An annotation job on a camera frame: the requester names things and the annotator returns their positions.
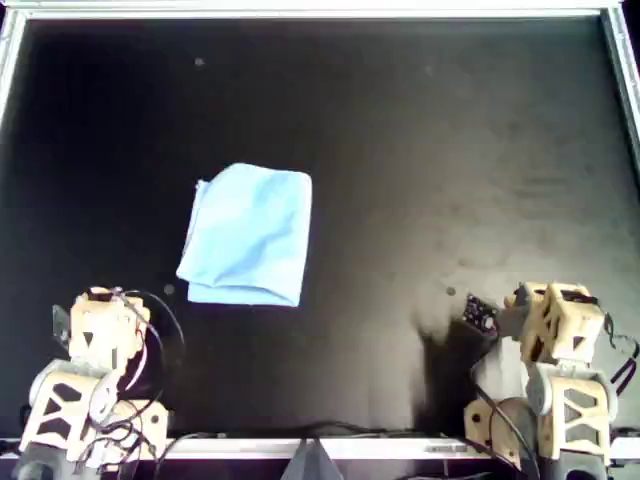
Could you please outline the right gripper beige lattice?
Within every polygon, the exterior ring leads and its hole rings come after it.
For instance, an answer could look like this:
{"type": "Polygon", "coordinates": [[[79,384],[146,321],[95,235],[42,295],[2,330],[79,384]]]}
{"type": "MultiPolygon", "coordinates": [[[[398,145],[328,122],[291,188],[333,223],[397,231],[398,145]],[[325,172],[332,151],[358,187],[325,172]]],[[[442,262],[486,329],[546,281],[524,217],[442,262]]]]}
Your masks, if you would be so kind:
{"type": "Polygon", "coordinates": [[[526,364],[589,364],[603,327],[598,299],[580,284],[526,282],[528,313],[520,334],[526,364]]]}

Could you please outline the left gripper beige lattice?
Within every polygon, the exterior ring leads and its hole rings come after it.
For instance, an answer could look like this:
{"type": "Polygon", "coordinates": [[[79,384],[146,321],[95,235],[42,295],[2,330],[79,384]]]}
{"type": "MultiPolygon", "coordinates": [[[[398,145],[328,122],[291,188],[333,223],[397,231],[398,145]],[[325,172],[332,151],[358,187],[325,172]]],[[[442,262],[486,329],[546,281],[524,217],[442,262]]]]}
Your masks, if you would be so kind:
{"type": "Polygon", "coordinates": [[[150,311],[141,298],[91,287],[70,310],[69,356],[124,374],[129,361],[143,350],[149,320],[150,311]]]}

